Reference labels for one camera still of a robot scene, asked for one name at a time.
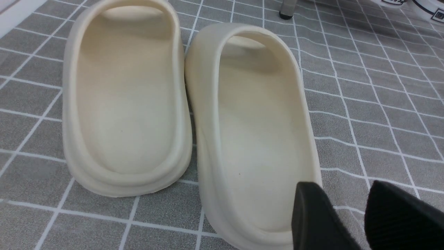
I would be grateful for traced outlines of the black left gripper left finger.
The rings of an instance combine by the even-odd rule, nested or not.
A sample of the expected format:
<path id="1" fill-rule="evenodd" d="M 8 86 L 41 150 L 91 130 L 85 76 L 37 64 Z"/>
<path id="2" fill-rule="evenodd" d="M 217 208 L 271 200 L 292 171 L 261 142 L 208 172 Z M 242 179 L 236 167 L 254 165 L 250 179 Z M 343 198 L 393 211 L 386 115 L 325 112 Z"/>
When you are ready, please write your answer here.
<path id="1" fill-rule="evenodd" d="M 291 220 L 295 250 L 360 250 L 322 187 L 298 182 Z"/>

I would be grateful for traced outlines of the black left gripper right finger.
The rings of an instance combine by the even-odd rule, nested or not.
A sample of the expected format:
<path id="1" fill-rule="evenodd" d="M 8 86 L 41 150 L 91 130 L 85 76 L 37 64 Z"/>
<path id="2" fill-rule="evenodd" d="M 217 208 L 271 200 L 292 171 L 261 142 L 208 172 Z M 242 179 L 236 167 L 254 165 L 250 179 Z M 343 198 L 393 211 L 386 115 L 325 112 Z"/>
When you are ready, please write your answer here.
<path id="1" fill-rule="evenodd" d="M 374 181 L 364 230 L 372 250 L 442 250 L 444 214 L 392 183 Z"/>

